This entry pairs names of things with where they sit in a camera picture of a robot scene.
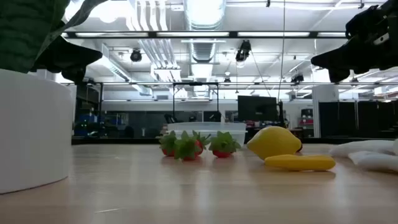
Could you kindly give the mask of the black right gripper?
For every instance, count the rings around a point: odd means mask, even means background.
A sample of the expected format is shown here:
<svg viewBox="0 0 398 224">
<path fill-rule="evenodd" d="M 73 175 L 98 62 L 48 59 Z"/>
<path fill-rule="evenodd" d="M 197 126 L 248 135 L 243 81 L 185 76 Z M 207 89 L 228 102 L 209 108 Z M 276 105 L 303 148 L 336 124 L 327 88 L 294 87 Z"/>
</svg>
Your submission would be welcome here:
<svg viewBox="0 0 398 224">
<path fill-rule="evenodd" d="M 346 24 L 348 41 L 337 49 L 314 56 L 313 65 L 328 70 L 331 83 L 371 69 L 397 66 L 397 0 L 373 5 Z"/>
</svg>

